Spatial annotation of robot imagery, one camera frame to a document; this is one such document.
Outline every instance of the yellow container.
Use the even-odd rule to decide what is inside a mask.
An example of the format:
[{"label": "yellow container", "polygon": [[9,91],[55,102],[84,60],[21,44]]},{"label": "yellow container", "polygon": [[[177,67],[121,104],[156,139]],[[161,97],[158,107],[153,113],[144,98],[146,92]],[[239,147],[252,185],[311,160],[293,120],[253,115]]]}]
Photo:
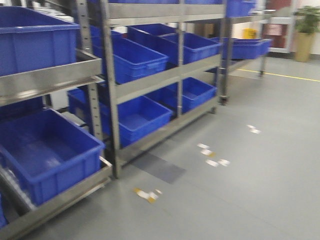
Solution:
[{"label": "yellow container", "polygon": [[257,38],[257,30],[255,30],[253,28],[243,29],[243,38],[244,39],[256,39]]}]

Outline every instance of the metal shelving rack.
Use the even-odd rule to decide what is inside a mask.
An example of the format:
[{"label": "metal shelving rack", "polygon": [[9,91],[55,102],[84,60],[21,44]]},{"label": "metal shelving rack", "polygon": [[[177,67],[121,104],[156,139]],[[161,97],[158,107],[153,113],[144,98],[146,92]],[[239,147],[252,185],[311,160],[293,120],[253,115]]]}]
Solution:
[{"label": "metal shelving rack", "polygon": [[[0,76],[0,107],[20,101],[45,96],[57,90],[86,86],[90,103],[91,133],[102,139],[100,109],[96,75],[101,73],[101,59],[88,53],[91,50],[90,37],[82,35],[82,50],[77,50],[77,62],[44,69]],[[101,169],[48,202],[34,206],[28,196],[19,188],[7,169],[0,167],[1,192],[12,203],[19,218],[0,229],[1,240],[19,239],[49,219],[74,205],[110,181],[112,165],[104,158]]]},{"label": "metal shelving rack", "polygon": [[[182,114],[182,80],[196,72],[206,71],[220,66],[221,55],[211,56],[196,62],[183,65],[183,23],[209,22],[212,19],[223,19],[225,16],[224,4],[130,4],[108,3],[100,0],[100,9],[103,19],[103,33],[108,69],[108,87],[110,95],[112,148],[113,148],[113,175],[118,178],[121,168],[128,161],[147,151],[174,132],[183,128],[203,114],[213,111],[218,103],[217,97],[201,106]],[[117,85],[114,73],[113,49],[111,28],[155,23],[178,23],[178,67],[154,75],[143,77],[132,82]],[[177,117],[166,126],[149,134],[141,140],[124,148],[120,147],[118,105],[128,100],[145,95],[173,83],[178,83]]]},{"label": "metal shelving rack", "polygon": [[[266,20],[270,21],[272,16],[273,14],[271,11],[270,13],[264,13],[262,15],[227,17],[225,19],[225,30],[224,30],[225,34],[223,36],[226,38],[229,38],[229,41],[227,46],[226,59],[224,60],[225,64],[222,64],[222,68],[221,68],[221,73],[223,77],[220,80],[220,93],[221,93],[220,103],[222,105],[225,105],[229,98],[228,96],[229,73],[253,61],[253,59],[245,59],[245,60],[236,61],[234,64],[232,64],[231,57],[232,57],[232,47],[233,47],[233,39],[232,39],[233,25],[240,24],[240,23],[248,23],[248,22],[266,21]],[[261,77],[265,73],[266,59],[267,59],[267,54],[261,56],[261,65],[260,65]]]}]

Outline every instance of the plant pot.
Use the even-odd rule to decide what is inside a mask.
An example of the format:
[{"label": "plant pot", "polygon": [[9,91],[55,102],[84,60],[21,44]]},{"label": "plant pot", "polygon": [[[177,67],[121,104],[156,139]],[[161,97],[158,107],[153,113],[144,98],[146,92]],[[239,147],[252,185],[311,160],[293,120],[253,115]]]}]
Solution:
[{"label": "plant pot", "polygon": [[298,62],[308,62],[310,52],[315,40],[315,33],[308,34],[298,32],[295,60]]}]

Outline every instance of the caster wheel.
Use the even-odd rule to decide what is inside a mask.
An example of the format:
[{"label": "caster wheel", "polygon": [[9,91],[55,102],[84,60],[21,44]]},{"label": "caster wheel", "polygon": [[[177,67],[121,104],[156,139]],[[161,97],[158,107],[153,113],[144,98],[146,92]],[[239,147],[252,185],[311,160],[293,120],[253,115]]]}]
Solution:
[{"label": "caster wheel", "polygon": [[211,110],[209,111],[210,114],[216,114],[217,113],[217,108],[214,106],[213,108],[211,108]]},{"label": "caster wheel", "polygon": [[228,97],[227,96],[221,96],[219,102],[220,102],[220,104],[222,106],[225,106],[228,103]]}]

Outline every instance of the green leaves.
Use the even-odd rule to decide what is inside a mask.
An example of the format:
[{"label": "green leaves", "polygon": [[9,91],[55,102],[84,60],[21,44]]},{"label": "green leaves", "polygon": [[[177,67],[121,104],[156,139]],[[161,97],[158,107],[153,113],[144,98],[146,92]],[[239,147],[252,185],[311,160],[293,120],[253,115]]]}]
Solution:
[{"label": "green leaves", "polygon": [[299,33],[313,34],[320,32],[320,6],[304,6],[293,14],[297,16],[295,29]]}]

